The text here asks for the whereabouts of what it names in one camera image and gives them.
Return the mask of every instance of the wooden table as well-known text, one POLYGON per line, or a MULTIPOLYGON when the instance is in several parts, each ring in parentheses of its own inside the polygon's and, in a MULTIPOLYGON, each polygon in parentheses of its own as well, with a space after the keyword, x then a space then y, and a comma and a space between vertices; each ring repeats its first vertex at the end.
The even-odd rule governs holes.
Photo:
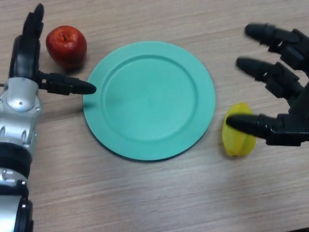
MULTIPOLYGON (((5 81, 14 38, 39 0, 1 0, 0 71, 5 81)), ((275 116, 288 105, 235 68, 238 56, 269 62, 243 35, 250 22, 269 22, 309 35, 307 0, 42 0, 40 69, 59 71, 45 47, 60 25, 88 41, 86 80, 109 52, 160 40, 195 54, 216 88, 208 132, 188 152, 165 162, 131 162, 106 151, 87 129, 81 96, 47 94, 37 127, 30 199, 35 232, 284 232, 309 225, 309 143, 271 147, 258 140, 245 159, 225 157, 221 126, 230 105, 246 101, 275 116)), ((307 78, 300 72, 301 83, 307 78)))

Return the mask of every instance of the silver robotic hand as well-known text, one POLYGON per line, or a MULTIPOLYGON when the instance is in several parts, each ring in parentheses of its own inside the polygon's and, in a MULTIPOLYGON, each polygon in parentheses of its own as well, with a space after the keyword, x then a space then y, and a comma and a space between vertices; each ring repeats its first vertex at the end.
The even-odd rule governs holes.
POLYGON ((28 176, 42 110, 39 89, 69 95, 92 94, 96 87, 77 78, 39 71, 44 7, 29 13, 14 42, 9 78, 0 95, 0 231, 33 231, 28 176))

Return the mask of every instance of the green plate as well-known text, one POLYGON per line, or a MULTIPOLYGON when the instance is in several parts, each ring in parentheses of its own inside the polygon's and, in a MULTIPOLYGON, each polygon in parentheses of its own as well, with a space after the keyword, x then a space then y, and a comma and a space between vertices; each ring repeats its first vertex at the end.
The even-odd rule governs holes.
POLYGON ((88 80, 84 115, 111 151, 135 160, 162 160, 189 149, 205 133, 215 91, 204 65, 163 42, 139 42, 108 54, 88 80))

